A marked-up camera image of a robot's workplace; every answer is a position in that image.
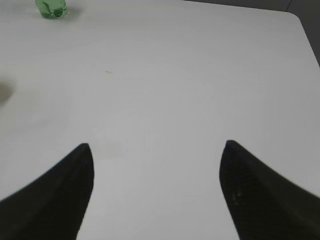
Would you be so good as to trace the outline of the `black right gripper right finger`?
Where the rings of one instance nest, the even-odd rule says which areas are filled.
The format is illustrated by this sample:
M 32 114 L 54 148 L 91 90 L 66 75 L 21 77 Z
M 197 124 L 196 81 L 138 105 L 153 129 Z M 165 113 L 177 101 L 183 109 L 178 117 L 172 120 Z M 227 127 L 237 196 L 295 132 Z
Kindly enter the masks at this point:
M 283 177 L 234 140 L 219 181 L 241 240 L 318 240 L 320 198 Z

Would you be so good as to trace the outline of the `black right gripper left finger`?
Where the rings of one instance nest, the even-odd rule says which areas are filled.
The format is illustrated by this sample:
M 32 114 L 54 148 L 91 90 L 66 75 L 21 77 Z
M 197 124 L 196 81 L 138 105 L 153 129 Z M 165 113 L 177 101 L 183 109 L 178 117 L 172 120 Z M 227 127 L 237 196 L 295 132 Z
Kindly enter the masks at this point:
M 94 177 L 90 146 L 81 143 L 43 175 L 0 201 L 0 238 L 75 240 Z

